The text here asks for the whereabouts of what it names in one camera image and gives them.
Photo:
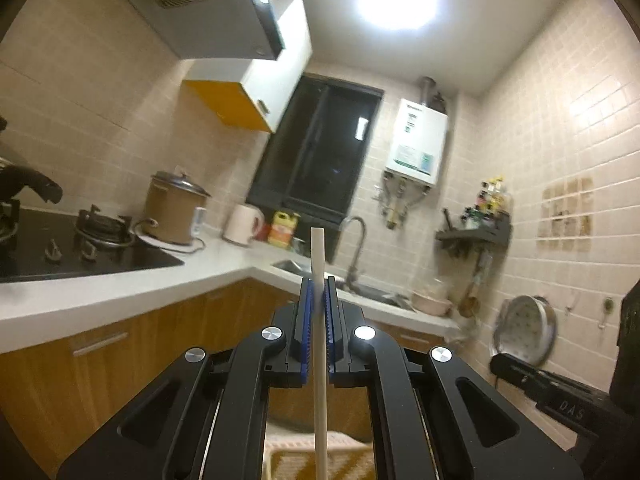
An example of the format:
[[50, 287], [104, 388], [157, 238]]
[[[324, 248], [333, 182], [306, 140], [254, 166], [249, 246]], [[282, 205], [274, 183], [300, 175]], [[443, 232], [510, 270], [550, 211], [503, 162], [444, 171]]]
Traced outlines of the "light wooden chopstick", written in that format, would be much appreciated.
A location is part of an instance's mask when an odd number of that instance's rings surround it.
[[326, 310], [324, 310], [324, 229], [312, 228], [311, 277], [314, 285], [314, 312], [312, 312], [312, 374], [314, 375], [314, 456], [316, 478], [328, 478], [328, 422], [326, 419]]

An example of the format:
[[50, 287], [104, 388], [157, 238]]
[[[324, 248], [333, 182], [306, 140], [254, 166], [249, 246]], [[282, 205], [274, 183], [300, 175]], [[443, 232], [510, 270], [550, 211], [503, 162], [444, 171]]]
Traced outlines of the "dark kitchen window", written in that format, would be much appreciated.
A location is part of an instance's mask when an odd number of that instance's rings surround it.
[[247, 201], [339, 224], [352, 203], [383, 96], [363, 84], [302, 76], [262, 154]]

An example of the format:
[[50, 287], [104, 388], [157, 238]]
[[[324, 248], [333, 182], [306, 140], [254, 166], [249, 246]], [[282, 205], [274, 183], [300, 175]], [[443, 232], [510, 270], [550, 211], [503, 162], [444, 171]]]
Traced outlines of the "beige slotted utensil basket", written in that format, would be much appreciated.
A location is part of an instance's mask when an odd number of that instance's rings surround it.
[[[328, 479], [375, 479], [375, 461], [370, 444], [347, 434], [329, 431]], [[313, 434], [268, 436], [265, 440], [263, 479], [314, 479], [316, 454]]]

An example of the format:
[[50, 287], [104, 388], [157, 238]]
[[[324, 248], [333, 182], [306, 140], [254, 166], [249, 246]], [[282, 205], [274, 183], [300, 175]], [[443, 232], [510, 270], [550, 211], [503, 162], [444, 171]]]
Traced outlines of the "round metal steamer tray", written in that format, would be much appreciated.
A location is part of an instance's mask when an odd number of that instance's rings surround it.
[[540, 367], [553, 349], [558, 321], [543, 296], [517, 296], [500, 309], [491, 336], [490, 354], [510, 354]]

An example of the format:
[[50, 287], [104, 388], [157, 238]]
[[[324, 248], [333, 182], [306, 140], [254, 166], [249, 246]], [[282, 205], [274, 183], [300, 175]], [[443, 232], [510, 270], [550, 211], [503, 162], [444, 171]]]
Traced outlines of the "pink bowl by sink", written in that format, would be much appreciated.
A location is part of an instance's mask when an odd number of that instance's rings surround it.
[[434, 299], [430, 296], [413, 292], [411, 294], [411, 307], [416, 312], [444, 318], [451, 309], [451, 302], [448, 299]]

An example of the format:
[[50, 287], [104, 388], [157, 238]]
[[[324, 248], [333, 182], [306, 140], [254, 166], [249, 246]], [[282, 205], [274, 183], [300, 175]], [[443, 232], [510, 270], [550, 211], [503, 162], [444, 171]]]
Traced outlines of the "wooden base cabinets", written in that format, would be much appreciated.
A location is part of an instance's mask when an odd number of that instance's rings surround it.
[[182, 352], [233, 348], [292, 292], [247, 278], [204, 295], [1, 357], [1, 475], [52, 479]]

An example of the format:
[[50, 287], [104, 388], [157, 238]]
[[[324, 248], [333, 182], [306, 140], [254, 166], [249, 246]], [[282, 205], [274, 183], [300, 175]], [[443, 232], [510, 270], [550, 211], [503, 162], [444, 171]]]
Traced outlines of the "chrome sink faucet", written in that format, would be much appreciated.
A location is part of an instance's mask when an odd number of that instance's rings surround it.
[[360, 237], [356, 246], [352, 260], [350, 260], [347, 268], [345, 284], [348, 288], [352, 288], [358, 281], [358, 264], [360, 256], [363, 250], [364, 243], [367, 238], [367, 225], [364, 219], [360, 216], [348, 216], [340, 224], [340, 231], [344, 233], [346, 229], [354, 222], [360, 224]]

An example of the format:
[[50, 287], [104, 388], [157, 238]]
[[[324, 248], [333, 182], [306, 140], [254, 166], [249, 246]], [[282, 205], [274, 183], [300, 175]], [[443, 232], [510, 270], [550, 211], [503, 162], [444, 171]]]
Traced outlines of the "cream electric kettle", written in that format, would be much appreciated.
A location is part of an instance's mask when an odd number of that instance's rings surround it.
[[222, 232], [222, 238], [232, 244], [246, 247], [262, 230], [264, 223], [265, 217], [258, 208], [236, 204]]

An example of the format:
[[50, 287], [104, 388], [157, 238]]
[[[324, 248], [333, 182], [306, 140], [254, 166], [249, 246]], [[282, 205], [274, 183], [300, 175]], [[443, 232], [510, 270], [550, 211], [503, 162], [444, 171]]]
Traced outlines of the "brown rice cooker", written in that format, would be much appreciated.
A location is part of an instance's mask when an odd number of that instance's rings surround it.
[[146, 194], [142, 231], [163, 243], [190, 245], [200, 234], [209, 197], [185, 174], [157, 171]]

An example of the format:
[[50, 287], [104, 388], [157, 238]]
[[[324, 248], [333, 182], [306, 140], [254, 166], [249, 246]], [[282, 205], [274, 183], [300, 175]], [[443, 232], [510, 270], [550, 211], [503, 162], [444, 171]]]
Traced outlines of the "black gas stove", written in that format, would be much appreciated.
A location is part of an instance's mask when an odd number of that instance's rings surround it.
[[22, 209], [1, 216], [2, 283], [62, 280], [180, 266], [175, 256], [134, 234], [129, 216], [110, 217], [98, 207], [78, 214]]

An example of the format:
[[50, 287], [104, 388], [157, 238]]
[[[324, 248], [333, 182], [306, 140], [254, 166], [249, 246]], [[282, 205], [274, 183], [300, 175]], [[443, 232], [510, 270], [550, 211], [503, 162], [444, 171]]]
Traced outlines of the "white gas water heater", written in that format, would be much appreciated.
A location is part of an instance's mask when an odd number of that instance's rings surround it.
[[401, 99], [390, 137], [385, 170], [434, 188], [448, 129], [448, 116]]

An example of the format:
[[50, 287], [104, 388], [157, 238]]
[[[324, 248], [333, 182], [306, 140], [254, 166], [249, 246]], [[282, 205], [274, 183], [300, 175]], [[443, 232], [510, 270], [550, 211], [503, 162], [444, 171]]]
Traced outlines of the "grey range hood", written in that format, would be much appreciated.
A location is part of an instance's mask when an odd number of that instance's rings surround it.
[[261, 58], [284, 49], [271, 0], [128, 0], [178, 58]]

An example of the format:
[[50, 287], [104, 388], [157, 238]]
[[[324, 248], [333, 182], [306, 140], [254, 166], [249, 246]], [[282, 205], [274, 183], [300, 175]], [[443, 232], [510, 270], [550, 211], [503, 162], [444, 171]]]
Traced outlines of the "black wall spice shelf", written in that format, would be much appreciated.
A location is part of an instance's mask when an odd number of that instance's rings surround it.
[[491, 226], [484, 222], [474, 229], [446, 229], [435, 233], [435, 240], [452, 258], [468, 258], [472, 250], [507, 248], [512, 235], [510, 214], [500, 212]]

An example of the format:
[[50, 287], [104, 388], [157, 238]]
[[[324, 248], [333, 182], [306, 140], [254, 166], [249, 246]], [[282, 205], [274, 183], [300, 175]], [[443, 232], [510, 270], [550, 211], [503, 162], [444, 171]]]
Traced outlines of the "white and orange wall cabinet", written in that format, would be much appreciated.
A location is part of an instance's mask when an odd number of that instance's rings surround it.
[[230, 127], [274, 133], [311, 55], [304, 0], [272, 0], [284, 49], [274, 60], [203, 58], [183, 79]]

